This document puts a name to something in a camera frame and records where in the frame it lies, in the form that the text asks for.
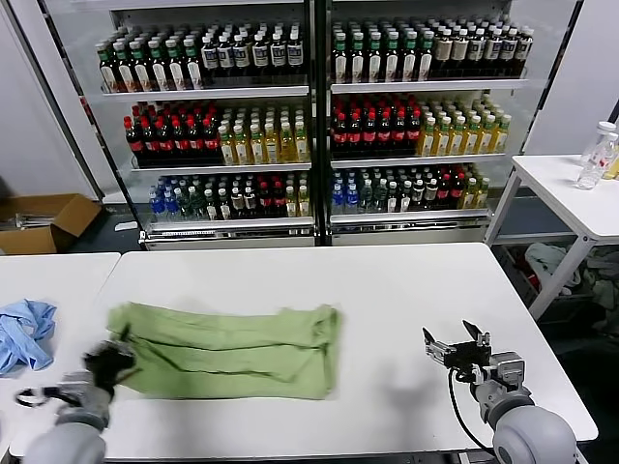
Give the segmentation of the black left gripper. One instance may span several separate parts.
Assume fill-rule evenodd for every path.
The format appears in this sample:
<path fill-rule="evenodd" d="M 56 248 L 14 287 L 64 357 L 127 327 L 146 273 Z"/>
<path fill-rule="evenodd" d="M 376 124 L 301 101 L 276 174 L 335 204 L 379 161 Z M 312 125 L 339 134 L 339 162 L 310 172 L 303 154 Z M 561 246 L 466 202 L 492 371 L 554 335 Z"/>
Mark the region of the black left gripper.
<path fill-rule="evenodd" d="M 105 340 L 83 355 L 84 367 L 92 374 L 96 387 L 114 388 L 120 374 L 134 368 L 134 353 L 127 345 L 131 333 L 131 324 L 127 324 L 117 340 Z"/>

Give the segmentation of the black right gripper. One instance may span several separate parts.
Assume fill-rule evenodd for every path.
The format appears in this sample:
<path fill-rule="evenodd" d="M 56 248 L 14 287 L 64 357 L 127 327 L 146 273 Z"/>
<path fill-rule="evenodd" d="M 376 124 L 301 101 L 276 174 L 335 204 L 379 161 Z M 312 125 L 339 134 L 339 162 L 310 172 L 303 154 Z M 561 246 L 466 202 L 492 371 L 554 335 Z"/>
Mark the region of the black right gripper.
<path fill-rule="evenodd" d="M 447 368 L 454 368 L 465 376 L 473 374 L 473 368 L 489 366 L 491 356 L 490 333 L 483 332 L 475 324 L 463 320 L 462 324 L 471 337 L 470 341 L 448 345 L 437 341 L 427 328 L 422 328 L 426 354 Z"/>

